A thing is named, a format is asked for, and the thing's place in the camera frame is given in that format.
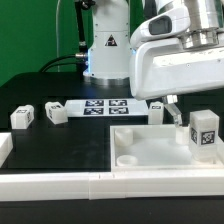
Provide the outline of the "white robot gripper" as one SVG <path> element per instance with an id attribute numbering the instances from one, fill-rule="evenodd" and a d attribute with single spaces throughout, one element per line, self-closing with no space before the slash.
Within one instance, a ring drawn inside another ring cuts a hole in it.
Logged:
<path id="1" fill-rule="evenodd" d="M 178 38 L 147 42 L 131 57 L 132 96 L 139 100 L 164 96 L 164 107 L 176 127 L 183 124 L 176 95 L 223 86 L 224 36 L 216 46 L 193 50 L 184 50 Z"/>

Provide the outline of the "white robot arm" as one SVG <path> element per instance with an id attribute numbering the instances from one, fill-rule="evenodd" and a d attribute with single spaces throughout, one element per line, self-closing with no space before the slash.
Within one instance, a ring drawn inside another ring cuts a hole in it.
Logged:
<path id="1" fill-rule="evenodd" d="M 75 0 L 93 10 L 84 80 L 130 85 L 138 100 L 161 97 L 181 124 L 179 94 L 224 86 L 222 0 L 142 0 L 147 19 L 129 31 L 126 0 Z"/>

